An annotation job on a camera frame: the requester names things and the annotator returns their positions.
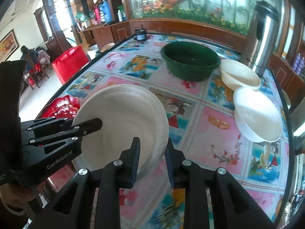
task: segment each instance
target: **table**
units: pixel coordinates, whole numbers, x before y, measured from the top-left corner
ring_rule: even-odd
[[[52,99],[72,95],[83,104],[97,91],[116,84],[149,89],[164,105],[174,147],[203,168],[226,168],[275,222],[277,214],[279,218],[283,214],[290,192],[291,178],[287,179],[287,175],[293,166],[293,153],[289,151],[293,136],[287,105],[273,74],[268,69],[265,71],[260,91],[278,108],[283,133],[277,142],[253,143],[241,135],[235,124],[233,91],[222,82],[219,69],[208,80],[197,83],[169,73],[160,51],[175,41],[205,45],[222,59],[238,60],[240,56],[229,48],[191,37],[154,33],[142,43],[128,38],[94,59]],[[267,156],[264,149],[270,150]],[[67,171],[67,168],[60,170],[51,177],[53,183],[59,183],[58,189],[71,177],[72,173]],[[120,190],[122,228],[182,228],[184,195],[183,189],[170,187],[163,158],[132,190]],[[209,212],[213,228],[210,203]]]

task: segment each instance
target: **framed painting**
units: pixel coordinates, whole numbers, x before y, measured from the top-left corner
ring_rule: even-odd
[[[18,47],[19,44],[12,29],[0,42],[0,62],[7,60]]]

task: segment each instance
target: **white bowl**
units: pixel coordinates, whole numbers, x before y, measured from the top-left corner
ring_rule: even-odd
[[[282,134],[282,118],[273,102],[259,91],[240,87],[233,95],[234,119],[252,142],[275,142]]]
[[[76,169],[101,169],[129,149],[133,137],[141,140],[137,180],[143,178],[164,155],[169,126],[165,109],[149,90],[120,84],[100,90],[77,112],[72,125],[100,118],[102,128],[83,137],[82,154],[72,162]]]
[[[290,102],[290,99],[289,99],[289,97],[288,97],[288,95],[287,95],[287,93],[282,89],[282,92],[283,92],[283,95],[284,95],[284,98],[285,98],[285,100],[286,100],[286,103],[287,103],[287,107],[288,107],[288,110],[290,109],[290,107],[291,107],[291,102]]]
[[[222,72],[222,81],[233,91],[239,87],[248,87],[255,91],[260,88],[261,83],[258,75],[240,62],[222,59],[220,71]]]
[[[92,59],[95,59],[96,56],[96,52],[99,50],[99,47],[97,45],[93,45],[92,47],[90,47],[87,52],[89,57]]]

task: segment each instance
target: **aquarium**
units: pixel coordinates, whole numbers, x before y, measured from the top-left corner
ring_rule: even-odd
[[[258,0],[129,0],[132,18],[173,18],[208,23],[247,35]],[[265,0],[281,18],[282,0]]]

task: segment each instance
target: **patterned tablecloth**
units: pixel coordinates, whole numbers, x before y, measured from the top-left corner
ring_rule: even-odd
[[[221,46],[149,35],[146,42],[130,39],[103,56],[61,96],[78,97],[83,104],[97,91],[115,84],[135,84],[149,89],[164,105],[174,147],[203,168],[226,168],[274,221],[286,186],[289,144],[283,105],[271,72],[265,71],[260,91],[279,109],[283,133],[275,143],[253,143],[236,127],[233,91],[224,85],[218,69],[207,81],[197,83],[180,80],[169,73],[160,51],[174,41],[196,42],[211,48],[221,58],[239,59],[238,54]],[[60,182],[54,177],[51,179],[54,183]],[[122,228],[182,228],[184,198],[183,189],[170,187],[163,159],[133,189],[120,190]],[[213,228],[210,204],[209,209]]]

